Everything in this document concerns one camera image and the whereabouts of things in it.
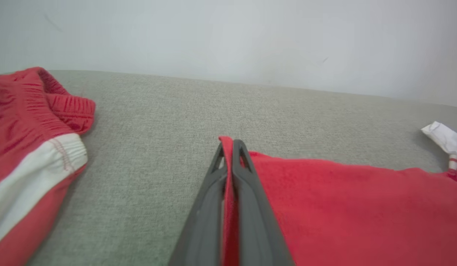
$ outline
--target white wall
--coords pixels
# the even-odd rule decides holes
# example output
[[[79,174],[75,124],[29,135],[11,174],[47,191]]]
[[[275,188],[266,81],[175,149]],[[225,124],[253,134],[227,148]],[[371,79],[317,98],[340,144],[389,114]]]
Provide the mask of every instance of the white wall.
[[[457,106],[457,0],[0,0],[0,73],[36,65]]]

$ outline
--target white stripe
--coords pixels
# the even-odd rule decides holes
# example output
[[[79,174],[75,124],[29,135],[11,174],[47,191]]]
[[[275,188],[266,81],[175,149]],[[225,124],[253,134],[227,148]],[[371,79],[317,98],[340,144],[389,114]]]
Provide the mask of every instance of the white stripe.
[[[87,153],[79,135],[44,142],[0,182],[0,241],[55,185],[81,168]]]
[[[449,161],[448,162],[448,169],[456,170],[457,169],[457,162],[456,161]]]

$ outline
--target clothing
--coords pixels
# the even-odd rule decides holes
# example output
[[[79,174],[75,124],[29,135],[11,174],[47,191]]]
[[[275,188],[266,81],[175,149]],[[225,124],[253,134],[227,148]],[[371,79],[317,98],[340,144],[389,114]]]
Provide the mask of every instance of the clothing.
[[[232,139],[220,140],[230,169]],[[457,266],[457,172],[250,156],[296,265]],[[223,262],[232,266],[238,202],[230,178],[226,188]]]
[[[42,68],[0,75],[0,266],[25,264],[51,230],[94,111]]]

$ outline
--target red garment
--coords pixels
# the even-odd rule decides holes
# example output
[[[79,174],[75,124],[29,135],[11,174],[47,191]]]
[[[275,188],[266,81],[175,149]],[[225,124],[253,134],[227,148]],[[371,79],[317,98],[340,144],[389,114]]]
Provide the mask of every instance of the red garment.
[[[42,68],[0,75],[0,266],[24,265],[51,230],[94,110]]]
[[[232,139],[220,140],[230,169]],[[454,173],[250,156],[298,266],[457,266]],[[231,179],[226,187],[224,265],[232,266],[237,202]]]

